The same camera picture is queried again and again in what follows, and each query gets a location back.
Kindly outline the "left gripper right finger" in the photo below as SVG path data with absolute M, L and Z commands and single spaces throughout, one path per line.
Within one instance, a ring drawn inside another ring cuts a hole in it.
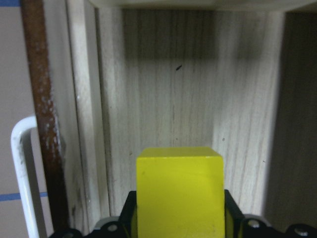
M 317 229 L 306 224 L 290 225 L 280 232 L 261 216 L 243 214 L 229 190 L 225 195 L 225 237 L 226 238 L 315 238 Z

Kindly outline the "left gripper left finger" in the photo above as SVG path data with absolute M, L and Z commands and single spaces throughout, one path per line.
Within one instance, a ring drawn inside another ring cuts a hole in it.
M 136 238 L 137 231 L 137 196 L 130 191 L 119 216 L 99 220 L 93 230 L 83 235 L 77 229 L 65 229 L 54 232 L 52 238 Z

